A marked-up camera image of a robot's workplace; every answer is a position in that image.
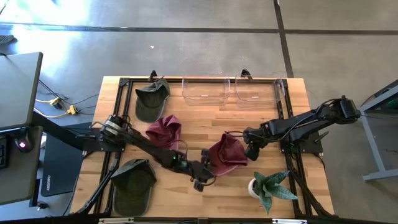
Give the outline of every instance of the wooden tabletop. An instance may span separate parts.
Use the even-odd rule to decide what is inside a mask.
[[[113,113],[120,77],[104,77],[94,121],[105,121]],[[288,78],[290,99],[294,115],[310,109],[302,78]],[[133,88],[143,88],[148,83],[135,83]],[[268,84],[253,84],[262,87]],[[182,123],[181,139],[188,143],[188,159],[200,160],[200,151],[209,148],[220,140],[224,131],[242,131],[246,127],[258,128],[259,124],[278,118],[275,106],[268,108],[238,106],[235,88],[231,85],[231,95],[223,106],[187,105],[182,97],[180,83],[170,84],[171,96],[167,100],[164,116],[174,114]],[[122,96],[120,114],[124,108],[126,91]],[[145,133],[150,124],[139,121],[135,116],[136,94],[133,91],[129,115],[132,127]],[[317,200],[330,213],[333,213],[325,171],[319,158],[312,154],[303,154],[303,164],[308,188]],[[77,211],[89,199],[100,180],[104,153],[95,152],[87,157],[81,166],[71,212]],[[223,218],[292,218],[293,205],[290,200],[273,198],[269,215],[260,204],[248,194],[248,183],[254,177],[254,171],[270,175],[287,170],[285,157],[280,153],[279,143],[270,143],[260,150],[257,161],[249,161],[246,167],[218,177],[216,182],[198,192],[190,182],[190,176],[177,174],[161,168],[150,155],[135,146],[128,145],[122,154],[121,165],[134,159],[149,159],[155,169],[157,183],[152,192],[146,217],[223,217]],[[289,180],[282,185],[289,188]],[[302,193],[298,189],[299,204],[304,212]],[[108,187],[104,191],[101,211],[105,208]]]

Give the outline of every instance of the succulent plant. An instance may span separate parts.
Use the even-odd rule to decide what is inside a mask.
[[[286,200],[298,199],[289,189],[280,185],[288,174],[289,171],[282,171],[266,177],[258,172],[254,172],[256,185],[253,186],[253,191],[260,196],[260,202],[267,210],[267,214],[272,206],[272,196]]]

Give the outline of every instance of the potted plant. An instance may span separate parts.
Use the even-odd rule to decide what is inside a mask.
[[[258,172],[254,172],[254,178],[248,186],[249,194],[260,200],[262,206],[267,210],[267,214],[269,214],[272,206],[272,196],[286,200],[298,199],[289,189],[280,185],[288,174],[289,171],[282,171],[266,177]]]

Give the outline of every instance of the concrete floor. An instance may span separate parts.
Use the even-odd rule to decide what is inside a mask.
[[[280,0],[280,7],[286,29],[398,29],[397,1]],[[271,0],[10,0],[0,21],[103,27],[278,27]],[[0,52],[43,52],[40,78],[70,101],[98,93],[104,75],[149,75],[153,69],[159,75],[235,75],[248,68],[256,77],[271,72],[287,76],[279,34],[70,32],[34,26],[15,26],[0,34],[17,37],[12,44],[0,45]],[[341,95],[359,106],[397,79],[397,43],[396,35],[287,35],[294,77],[304,78],[313,108]],[[93,98],[81,107],[95,103]],[[48,114],[58,112],[45,105],[37,107]],[[54,121],[91,120],[92,116],[81,115]],[[324,160],[335,213],[397,223],[398,178],[362,181],[363,174],[377,169],[361,122],[328,130],[330,134],[323,139]],[[26,202],[2,206],[0,220],[60,215],[68,195],[45,200],[52,208],[38,212],[28,209]]]

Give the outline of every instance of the green baseball cap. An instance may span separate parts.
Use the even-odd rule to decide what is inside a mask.
[[[133,159],[111,177],[114,184],[113,211],[120,216],[136,217],[146,213],[150,193],[156,183],[155,171],[147,159]]]
[[[142,89],[136,89],[136,116],[139,120],[153,123],[160,119],[170,96],[170,87],[163,78]]]

